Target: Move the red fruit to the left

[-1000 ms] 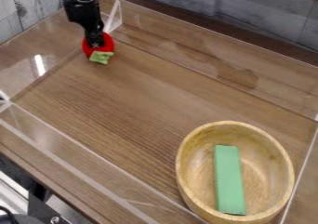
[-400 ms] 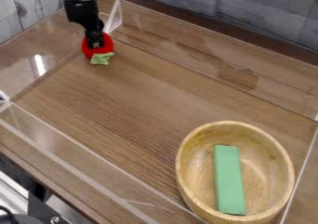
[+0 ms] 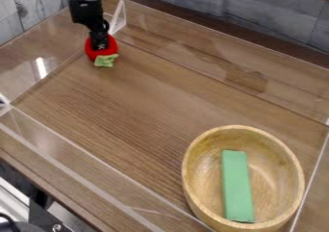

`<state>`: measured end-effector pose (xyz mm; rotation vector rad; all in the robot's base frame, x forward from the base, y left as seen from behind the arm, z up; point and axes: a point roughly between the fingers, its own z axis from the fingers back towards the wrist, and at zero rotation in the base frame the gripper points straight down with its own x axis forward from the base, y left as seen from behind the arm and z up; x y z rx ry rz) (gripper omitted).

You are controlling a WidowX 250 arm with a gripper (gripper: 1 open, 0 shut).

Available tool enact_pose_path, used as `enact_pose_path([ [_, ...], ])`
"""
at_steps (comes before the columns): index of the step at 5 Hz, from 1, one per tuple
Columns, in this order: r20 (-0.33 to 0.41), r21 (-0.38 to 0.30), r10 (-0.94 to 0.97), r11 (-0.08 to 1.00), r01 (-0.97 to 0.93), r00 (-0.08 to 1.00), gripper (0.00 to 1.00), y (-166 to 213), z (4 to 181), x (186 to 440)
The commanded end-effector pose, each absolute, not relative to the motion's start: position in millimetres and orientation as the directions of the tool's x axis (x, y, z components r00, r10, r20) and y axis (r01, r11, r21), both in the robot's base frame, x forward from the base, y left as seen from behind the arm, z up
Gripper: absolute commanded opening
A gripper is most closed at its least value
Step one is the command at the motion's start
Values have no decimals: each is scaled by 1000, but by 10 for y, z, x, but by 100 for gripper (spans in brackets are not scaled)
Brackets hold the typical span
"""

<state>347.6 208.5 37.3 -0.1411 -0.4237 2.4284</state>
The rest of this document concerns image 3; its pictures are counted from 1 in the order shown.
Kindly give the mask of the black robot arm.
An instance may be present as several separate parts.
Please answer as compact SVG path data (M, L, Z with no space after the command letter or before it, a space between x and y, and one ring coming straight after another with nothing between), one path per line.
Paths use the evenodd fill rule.
M110 23L103 16L102 0L68 0L68 7L72 21L88 29L91 49L107 49Z

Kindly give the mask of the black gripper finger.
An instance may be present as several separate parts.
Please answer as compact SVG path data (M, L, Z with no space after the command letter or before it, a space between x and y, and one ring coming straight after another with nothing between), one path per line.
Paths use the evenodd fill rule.
M110 46L109 41L109 29L98 29L93 30L88 33L90 40L91 40L91 48L94 51L106 50Z

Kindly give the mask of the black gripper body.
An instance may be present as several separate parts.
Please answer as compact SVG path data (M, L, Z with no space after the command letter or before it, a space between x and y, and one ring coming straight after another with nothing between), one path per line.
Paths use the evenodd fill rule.
M68 0L72 21L91 32L107 32L110 23L103 17L102 0Z

